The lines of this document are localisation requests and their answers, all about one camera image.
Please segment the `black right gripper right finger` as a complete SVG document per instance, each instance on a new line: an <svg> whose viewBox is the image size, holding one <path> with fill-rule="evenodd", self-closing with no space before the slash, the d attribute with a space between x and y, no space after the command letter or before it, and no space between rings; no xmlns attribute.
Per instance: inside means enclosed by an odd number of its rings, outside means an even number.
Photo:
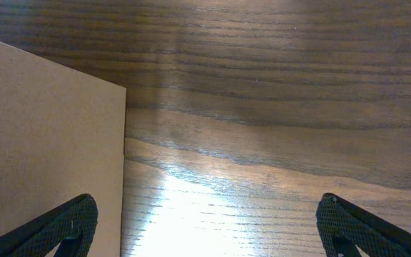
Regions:
<svg viewBox="0 0 411 257"><path fill-rule="evenodd" d="M333 194L323 194L317 228L327 256L411 256L411 233Z"/></svg>

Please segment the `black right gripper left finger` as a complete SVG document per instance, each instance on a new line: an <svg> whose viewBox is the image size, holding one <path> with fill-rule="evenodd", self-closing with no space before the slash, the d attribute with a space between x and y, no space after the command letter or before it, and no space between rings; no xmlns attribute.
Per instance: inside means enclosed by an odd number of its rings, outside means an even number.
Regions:
<svg viewBox="0 0 411 257"><path fill-rule="evenodd" d="M81 194L0 236L0 257L86 256L98 224L94 198Z"/></svg>

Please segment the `brown cardboard box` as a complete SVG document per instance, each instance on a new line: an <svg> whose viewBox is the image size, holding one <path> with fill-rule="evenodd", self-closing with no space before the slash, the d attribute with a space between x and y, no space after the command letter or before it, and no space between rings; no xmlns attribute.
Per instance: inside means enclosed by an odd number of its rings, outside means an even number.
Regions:
<svg viewBox="0 0 411 257"><path fill-rule="evenodd" d="M82 194L90 256L121 246L126 90L0 42L0 236Z"/></svg>

